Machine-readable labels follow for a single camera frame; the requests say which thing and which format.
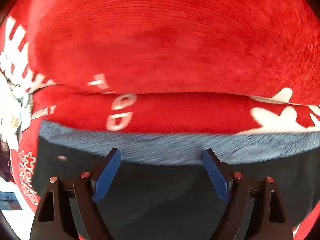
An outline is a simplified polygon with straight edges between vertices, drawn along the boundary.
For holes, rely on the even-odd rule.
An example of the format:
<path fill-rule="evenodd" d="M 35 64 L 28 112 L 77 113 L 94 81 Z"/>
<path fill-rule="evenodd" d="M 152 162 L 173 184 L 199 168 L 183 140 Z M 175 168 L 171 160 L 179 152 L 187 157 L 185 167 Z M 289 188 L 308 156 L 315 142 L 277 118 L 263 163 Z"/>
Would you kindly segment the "black pants with blue waistband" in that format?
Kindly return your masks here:
<path fill-rule="evenodd" d="M 75 178 L 117 148 L 121 165 L 99 211 L 115 239 L 209 239 L 225 203 L 201 161 L 211 148 L 247 178 L 271 176 L 285 200 L 295 239 L 319 217 L 319 133 L 252 135 L 90 132 L 43 121 L 31 183 Z"/>

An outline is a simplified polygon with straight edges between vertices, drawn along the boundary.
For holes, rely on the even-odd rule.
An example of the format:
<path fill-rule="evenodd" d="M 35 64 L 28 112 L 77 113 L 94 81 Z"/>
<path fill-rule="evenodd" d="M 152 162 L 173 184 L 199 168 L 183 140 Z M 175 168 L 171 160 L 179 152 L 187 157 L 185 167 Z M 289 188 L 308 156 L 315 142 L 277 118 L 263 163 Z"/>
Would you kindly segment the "white floral patterned cloth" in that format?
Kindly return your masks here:
<path fill-rule="evenodd" d="M 1 74 L 1 137 L 18 151 L 22 132 L 31 124 L 33 97 Z"/>

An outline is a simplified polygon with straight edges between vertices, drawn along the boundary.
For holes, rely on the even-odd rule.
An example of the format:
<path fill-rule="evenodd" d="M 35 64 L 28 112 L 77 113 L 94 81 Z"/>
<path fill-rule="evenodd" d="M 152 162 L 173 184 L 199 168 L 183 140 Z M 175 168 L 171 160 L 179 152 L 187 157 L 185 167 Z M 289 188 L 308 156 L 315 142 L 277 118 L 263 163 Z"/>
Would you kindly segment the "red blanket with white characters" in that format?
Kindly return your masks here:
<path fill-rule="evenodd" d="M 12 175 L 35 210 L 41 194 L 31 180 L 43 121 L 81 131 L 121 134 L 319 133 L 319 107 L 292 103 L 292 97 L 288 88 L 265 99 L 223 93 L 98 94 L 47 87 L 35 93 L 31 124 L 22 134 L 18 151 L 10 153 Z M 288 211 L 286 217 L 281 216 L 275 195 L 271 200 L 271 221 L 291 222 Z M 319 217 L 304 239 L 319 239 Z"/>

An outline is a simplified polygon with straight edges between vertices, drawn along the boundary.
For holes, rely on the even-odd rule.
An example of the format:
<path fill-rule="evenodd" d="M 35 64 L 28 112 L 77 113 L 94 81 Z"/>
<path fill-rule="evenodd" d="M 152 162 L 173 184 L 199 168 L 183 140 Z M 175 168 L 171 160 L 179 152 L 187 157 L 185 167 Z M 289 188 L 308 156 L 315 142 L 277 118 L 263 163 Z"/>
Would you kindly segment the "red folded quilt with letters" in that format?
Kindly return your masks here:
<path fill-rule="evenodd" d="M 306 0 L 20 0 L 3 62 L 93 93 L 209 92 L 319 104 Z"/>

